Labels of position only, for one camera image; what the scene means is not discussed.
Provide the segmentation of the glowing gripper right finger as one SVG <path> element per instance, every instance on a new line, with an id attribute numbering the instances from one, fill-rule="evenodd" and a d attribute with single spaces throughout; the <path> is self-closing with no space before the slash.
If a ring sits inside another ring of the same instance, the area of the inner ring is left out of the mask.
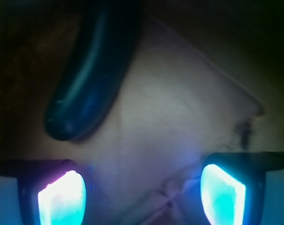
<path id="1" fill-rule="evenodd" d="M 200 194 L 212 225 L 284 225 L 284 152 L 213 153 Z"/>

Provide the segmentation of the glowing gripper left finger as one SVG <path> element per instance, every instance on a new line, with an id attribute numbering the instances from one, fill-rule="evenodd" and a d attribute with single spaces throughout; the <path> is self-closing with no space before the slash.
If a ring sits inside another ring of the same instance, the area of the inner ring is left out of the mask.
<path id="1" fill-rule="evenodd" d="M 80 225 L 86 185 L 63 160 L 0 160 L 0 225 Z"/>

